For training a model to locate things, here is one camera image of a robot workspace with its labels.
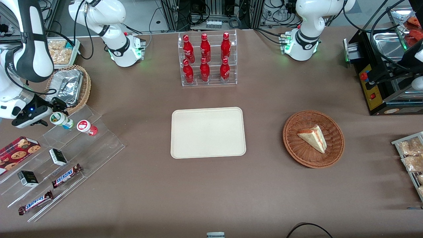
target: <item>yellow panel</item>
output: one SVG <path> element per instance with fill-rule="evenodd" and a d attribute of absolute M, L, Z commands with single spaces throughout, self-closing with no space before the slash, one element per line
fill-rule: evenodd
<path fill-rule="evenodd" d="M 371 70 L 371 67 L 370 65 L 368 65 L 367 67 L 363 69 L 363 71 L 360 72 L 360 74 L 370 70 Z M 360 80 L 360 82 L 361 82 L 361 87 L 363 88 L 363 91 L 364 91 L 364 95 L 366 97 L 367 105 L 369 106 L 370 110 L 373 110 L 377 108 L 379 105 L 381 105 L 383 103 L 383 100 L 382 100 L 382 96 L 380 95 L 378 86 L 374 86 L 372 89 L 367 90 L 366 82 L 363 80 Z M 376 95 L 376 97 L 374 99 L 370 99 L 370 95 L 372 95 L 373 93 Z"/>

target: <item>red cap bottle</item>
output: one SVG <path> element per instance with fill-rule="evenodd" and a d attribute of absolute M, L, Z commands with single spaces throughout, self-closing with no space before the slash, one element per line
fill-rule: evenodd
<path fill-rule="evenodd" d="M 228 58 L 224 58 L 220 66 L 220 81 L 222 83 L 227 83 L 229 81 L 229 71 Z"/>
<path fill-rule="evenodd" d="M 184 59 L 182 61 L 184 64 L 184 67 L 182 68 L 182 71 L 184 72 L 185 81 L 187 84 L 193 84 L 194 83 L 194 71 L 192 70 L 192 67 L 190 66 L 190 63 L 187 59 Z"/>
<path fill-rule="evenodd" d="M 221 59 L 223 60 L 225 57 L 229 58 L 231 55 L 231 42 L 229 41 L 229 33 L 225 32 L 223 33 L 223 41 L 220 45 L 220 51 L 221 51 Z"/>
<path fill-rule="evenodd" d="M 201 34 L 200 49 L 201 49 L 201 57 L 206 58 L 207 62 L 210 62 L 211 59 L 212 59 L 212 53 L 211 53 L 211 50 L 210 50 L 210 43 L 207 40 L 207 34 L 206 33 Z"/>
<path fill-rule="evenodd" d="M 210 78 L 210 66 L 207 63 L 207 60 L 205 57 L 201 58 L 200 72 L 201 72 L 201 80 L 207 83 Z"/>
<path fill-rule="evenodd" d="M 195 62 L 194 47 L 192 47 L 192 44 L 190 42 L 190 38 L 188 35 L 184 35 L 182 39 L 184 40 L 185 58 L 188 59 L 191 64 L 193 64 Z"/>

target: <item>yogurt bottle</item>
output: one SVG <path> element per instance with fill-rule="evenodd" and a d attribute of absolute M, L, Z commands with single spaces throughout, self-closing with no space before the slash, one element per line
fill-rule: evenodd
<path fill-rule="evenodd" d="M 78 131 L 88 134 L 89 136 L 95 136 L 98 131 L 97 127 L 91 125 L 91 123 L 87 120 L 78 122 L 77 129 Z"/>
<path fill-rule="evenodd" d="M 54 112 L 50 116 L 50 122 L 55 125 L 60 125 L 66 130 L 72 129 L 74 126 L 74 121 L 72 119 L 69 119 L 64 113 L 62 112 Z"/>

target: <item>small bottle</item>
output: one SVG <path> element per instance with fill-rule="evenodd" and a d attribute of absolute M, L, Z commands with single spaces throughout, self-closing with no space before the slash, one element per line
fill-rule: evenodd
<path fill-rule="evenodd" d="M 206 58 L 207 62 L 210 62 L 212 60 L 212 53 L 210 49 L 210 43 L 207 40 L 207 34 L 203 33 L 201 34 L 201 57 Z"/>
<path fill-rule="evenodd" d="M 220 57 L 222 58 L 222 60 L 224 58 L 229 58 L 229 56 L 231 55 L 231 42 L 229 41 L 228 32 L 223 33 L 223 41 L 222 41 L 222 44 L 220 45 L 220 51 L 221 51 Z"/>
<path fill-rule="evenodd" d="M 98 132 L 98 128 L 96 126 L 91 125 L 91 123 L 87 120 L 82 120 L 77 124 L 78 131 L 88 134 L 89 136 L 95 136 Z"/>
<path fill-rule="evenodd" d="M 201 80 L 207 83 L 210 79 L 210 66 L 207 63 L 206 58 L 201 58 L 201 65 L 200 65 L 200 72 L 201 72 Z"/>
<path fill-rule="evenodd" d="M 192 47 L 192 44 L 190 42 L 190 38 L 188 37 L 188 35 L 184 35 L 182 39 L 184 40 L 185 58 L 188 59 L 191 64 L 193 64 L 195 62 L 194 47 Z"/>
<path fill-rule="evenodd" d="M 222 83 L 227 83 L 229 81 L 229 70 L 228 58 L 224 58 L 220 66 L 220 81 Z"/>
<path fill-rule="evenodd" d="M 187 84 L 193 84 L 194 83 L 194 71 L 192 70 L 192 67 L 190 66 L 190 63 L 187 59 L 184 59 L 182 61 L 184 64 L 184 67 L 182 68 L 182 71 L 184 72 L 185 81 Z"/>
<path fill-rule="evenodd" d="M 60 125 L 66 130 L 70 130 L 74 126 L 74 121 L 61 112 L 54 112 L 50 116 L 50 122 L 55 125 Z"/>

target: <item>cookie box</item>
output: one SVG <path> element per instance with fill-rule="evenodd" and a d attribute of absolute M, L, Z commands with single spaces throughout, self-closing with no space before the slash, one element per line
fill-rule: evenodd
<path fill-rule="evenodd" d="M 41 148 L 40 144 L 26 137 L 19 137 L 0 149 L 0 176 Z"/>

